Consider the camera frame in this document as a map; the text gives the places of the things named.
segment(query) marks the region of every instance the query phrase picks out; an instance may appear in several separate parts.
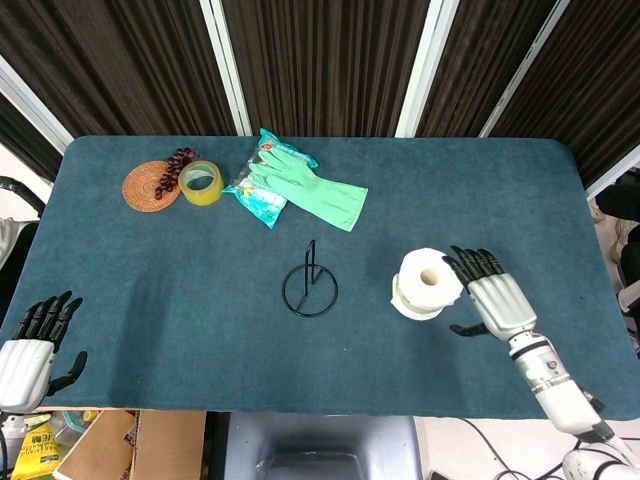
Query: tape roll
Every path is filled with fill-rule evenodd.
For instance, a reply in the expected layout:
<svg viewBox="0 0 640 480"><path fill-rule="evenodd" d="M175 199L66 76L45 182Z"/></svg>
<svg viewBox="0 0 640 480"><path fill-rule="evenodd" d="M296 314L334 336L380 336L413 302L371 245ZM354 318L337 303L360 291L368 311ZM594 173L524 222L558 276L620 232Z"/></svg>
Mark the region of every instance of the tape roll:
<svg viewBox="0 0 640 480"><path fill-rule="evenodd" d="M203 207L220 199L224 182L216 164L199 160L182 169L178 186L187 200Z"/></svg>

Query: yellow package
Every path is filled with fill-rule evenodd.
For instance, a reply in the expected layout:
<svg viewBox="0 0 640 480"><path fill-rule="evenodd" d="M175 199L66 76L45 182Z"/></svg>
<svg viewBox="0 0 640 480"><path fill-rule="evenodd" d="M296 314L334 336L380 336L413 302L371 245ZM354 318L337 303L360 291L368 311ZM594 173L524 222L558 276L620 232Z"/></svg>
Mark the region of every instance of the yellow package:
<svg viewBox="0 0 640 480"><path fill-rule="evenodd" d="M27 433L22 442L12 480L29 480L48 475L60 464L58 443L49 422Z"/></svg>

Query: toilet paper roll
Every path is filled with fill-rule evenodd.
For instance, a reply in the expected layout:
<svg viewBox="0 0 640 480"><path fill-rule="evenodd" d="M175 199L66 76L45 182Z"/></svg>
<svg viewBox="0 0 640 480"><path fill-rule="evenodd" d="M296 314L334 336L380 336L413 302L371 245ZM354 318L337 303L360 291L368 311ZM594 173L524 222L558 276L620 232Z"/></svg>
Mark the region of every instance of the toilet paper roll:
<svg viewBox="0 0 640 480"><path fill-rule="evenodd" d="M462 284L444 263L445 254L421 248L405 255L400 272L393 277L391 303L405 317L429 320L462 293Z"/></svg>

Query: plastic bag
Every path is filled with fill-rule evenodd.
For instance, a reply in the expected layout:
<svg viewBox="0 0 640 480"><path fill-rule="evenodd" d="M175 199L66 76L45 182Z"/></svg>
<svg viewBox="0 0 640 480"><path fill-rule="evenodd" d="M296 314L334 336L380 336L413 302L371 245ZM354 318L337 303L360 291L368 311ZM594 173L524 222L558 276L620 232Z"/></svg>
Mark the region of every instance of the plastic bag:
<svg viewBox="0 0 640 480"><path fill-rule="evenodd" d="M300 152L294 146L281 142L280 139L269 130L261 128L260 135L262 135L262 137L258 142L258 148L253 152L247 164L240 170L240 173L233 183L223 191L233 193L247 210L262 220L267 227L273 228L276 220L278 220L278 215L280 215L280 212L287 204L287 200L277 193L256 187L248 178L251 174L249 164L258 163L264 165L265 162L258 156L258 152L269 151L273 146L286 150L299 158L301 162L305 162L310 168L316 168L318 162L306 153Z"/></svg>

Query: black wire stand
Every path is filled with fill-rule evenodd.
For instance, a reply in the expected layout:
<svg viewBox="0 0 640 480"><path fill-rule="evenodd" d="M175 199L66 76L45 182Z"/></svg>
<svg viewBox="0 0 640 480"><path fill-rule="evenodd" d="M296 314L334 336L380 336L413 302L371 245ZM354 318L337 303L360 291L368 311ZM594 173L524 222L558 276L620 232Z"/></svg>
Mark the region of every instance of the black wire stand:
<svg viewBox="0 0 640 480"><path fill-rule="evenodd" d="M299 270L302 270L303 268L304 268L304 295L298 302L297 307L294 307L289 302L289 299L287 298L287 283L289 282L289 280L291 279L294 273L296 273ZM315 283L318 281L318 278L320 278L320 275L322 275L323 273L329 275L329 277L331 278L331 281L333 282L333 297L331 298L331 301L325 308L323 308L318 312L313 312L313 313L303 312L302 307L304 307L304 304L306 303L307 298L309 297L309 283L311 283L311 285L315 285ZM336 300L338 300L338 282L336 281L336 277L333 276L333 273L331 273L327 268L323 267L322 265L316 264L316 241L315 240L311 240L309 242L309 245L307 246L307 251L304 254L304 263L302 265L298 265L297 267L293 268L289 273L287 273L287 276L284 277L284 280L282 281L282 300L284 301L284 304L287 306L289 310L291 310L296 315L299 315L305 318L319 317L320 315L323 315L327 313L329 310L331 310L331 308L336 304Z"/></svg>

